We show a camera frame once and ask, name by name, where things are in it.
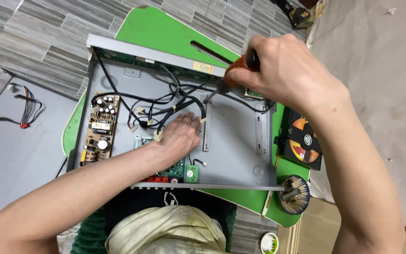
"orange screwdriver handle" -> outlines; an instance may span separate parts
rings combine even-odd
[[[225,75],[224,79],[225,82],[234,88],[240,87],[239,84],[234,82],[233,80],[227,78],[227,73],[231,71],[234,68],[245,68],[249,71],[253,72],[259,72],[260,71],[260,63],[259,63],[259,58],[258,54],[256,53],[255,49],[251,49],[249,52],[245,53],[241,57],[239,57],[234,63],[232,63],[226,70],[225,70]]]

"screwdriver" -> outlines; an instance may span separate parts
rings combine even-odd
[[[217,82],[216,82],[216,90],[212,92],[210,95],[206,97],[205,100],[203,100],[203,104],[206,104],[214,95],[218,93],[223,93],[226,94],[229,91],[231,91],[231,87],[237,88],[239,87],[239,84],[236,82],[227,79],[226,74],[231,71],[234,68],[245,68],[249,71],[253,72],[258,72],[260,70],[260,63],[259,63],[259,58],[258,54],[256,53],[255,49],[251,49],[249,52],[246,54],[242,55],[239,57],[234,63],[232,63],[226,70],[225,70],[225,75],[221,77]]]

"small bowl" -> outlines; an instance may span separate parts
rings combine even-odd
[[[261,252],[262,254],[275,254],[279,246],[278,237],[274,233],[267,233],[261,238]]]

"hand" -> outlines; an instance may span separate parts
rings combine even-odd
[[[347,88],[294,35],[255,35],[249,43],[252,48],[258,53],[261,71],[236,68],[228,78],[301,114],[333,110],[339,103],[350,102]]]
[[[194,119],[192,112],[183,113],[164,128],[159,143],[167,150],[172,163],[185,157],[199,144],[200,119]]]

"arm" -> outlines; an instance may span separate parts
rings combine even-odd
[[[348,89],[293,35],[254,36],[261,72],[234,69],[229,78],[303,114],[324,152],[341,228],[333,253],[402,253],[398,191],[361,125]]]
[[[193,116],[179,115],[160,142],[68,172],[5,207],[0,212],[0,253],[58,253],[58,234],[197,146],[200,117]]]

